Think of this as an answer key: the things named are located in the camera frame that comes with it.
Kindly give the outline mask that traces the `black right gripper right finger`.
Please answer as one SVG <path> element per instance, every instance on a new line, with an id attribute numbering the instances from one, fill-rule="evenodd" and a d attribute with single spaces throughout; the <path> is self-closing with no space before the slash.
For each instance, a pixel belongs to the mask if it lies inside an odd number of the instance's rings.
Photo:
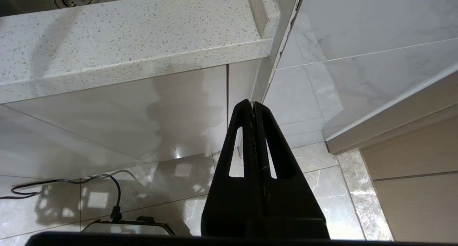
<path id="1" fill-rule="evenodd" d="M 261 194 L 269 216 L 323 220 L 304 174 L 273 113 L 255 103 L 256 158 Z"/>

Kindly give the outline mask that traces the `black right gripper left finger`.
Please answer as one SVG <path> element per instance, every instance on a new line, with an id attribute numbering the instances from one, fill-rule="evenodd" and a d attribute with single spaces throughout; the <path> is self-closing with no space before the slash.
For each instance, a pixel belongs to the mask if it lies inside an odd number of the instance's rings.
<path id="1" fill-rule="evenodd" d="M 259 117 L 262 105 L 247 99 L 234 106 L 203 217 L 263 219 L 267 216 L 267 145 Z M 243 177 L 229 175 L 236 135 L 242 129 Z"/>

